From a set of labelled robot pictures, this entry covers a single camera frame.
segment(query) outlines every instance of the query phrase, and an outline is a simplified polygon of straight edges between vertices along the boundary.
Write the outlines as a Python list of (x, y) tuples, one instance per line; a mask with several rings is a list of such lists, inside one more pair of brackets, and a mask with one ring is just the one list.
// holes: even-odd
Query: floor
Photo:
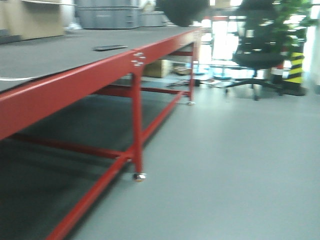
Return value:
[[(247, 86), (228, 96), (196, 87), (196, 104), (182, 99), (146, 144), (147, 180), (132, 181), (128, 165), (67, 240), (319, 239), (320, 95), (305, 84), (306, 96), (261, 88), (259, 101)], [(170, 98), (143, 94), (144, 125)], [(121, 150), (129, 109), (126, 98), (89, 96), (25, 132)], [(0, 148), (1, 240), (43, 239), (110, 162), (11, 140)]]
[(195, 89), (69, 240), (317, 240), (320, 95)]

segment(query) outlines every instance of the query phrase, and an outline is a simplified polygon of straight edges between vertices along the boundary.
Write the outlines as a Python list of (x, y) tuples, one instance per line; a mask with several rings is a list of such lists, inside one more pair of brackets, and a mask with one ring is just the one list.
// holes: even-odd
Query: caster wheel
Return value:
[(143, 182), (147, 178), (147, 175), (145, 173), (137, 172), (133, 174), (133, 180), (140, 183)]

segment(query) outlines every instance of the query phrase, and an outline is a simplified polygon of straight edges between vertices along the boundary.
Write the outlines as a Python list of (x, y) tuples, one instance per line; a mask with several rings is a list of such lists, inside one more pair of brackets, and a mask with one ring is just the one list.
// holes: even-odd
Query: gray tabletop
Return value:
[[(63, 36), (0, 45), (0, 92), (27, 81), (60, 73), (155, 43), (191, 30), (187, 27), (139, 27), (124, 30), (73, 30)], [(94, 51), (93, 47), (128, 48)]]

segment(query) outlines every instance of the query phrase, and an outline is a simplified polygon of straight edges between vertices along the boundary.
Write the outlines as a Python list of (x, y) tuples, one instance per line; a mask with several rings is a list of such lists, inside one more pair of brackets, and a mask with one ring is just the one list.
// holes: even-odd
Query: gray storage box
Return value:
[(140, 0), (77, 0), (80, 8), (139, 7)]
[(166, 24), (163, 11), (143, 12), (140, 16), (141, 27), (162, 27)]
[(140, 27), (139, 8), (79, 7), (78, 16), (84, 29), (134, 29)]

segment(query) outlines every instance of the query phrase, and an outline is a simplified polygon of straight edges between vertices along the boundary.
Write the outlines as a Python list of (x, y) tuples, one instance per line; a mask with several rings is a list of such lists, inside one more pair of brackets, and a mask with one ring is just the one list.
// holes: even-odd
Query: cardboard box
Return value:
[(11, 35), (22, 40), (63, 35), (60, 0), (2, 1), (7, 27)]
[(153, 78), (164, 78), (172, 71), (172, 62), (159, 59), (145, 66), (143, 76)]
[(214, 7), (217, 9), (224, 9), (224, 8), (230, 8), (230, 1), (231, 0), (215, 0)]

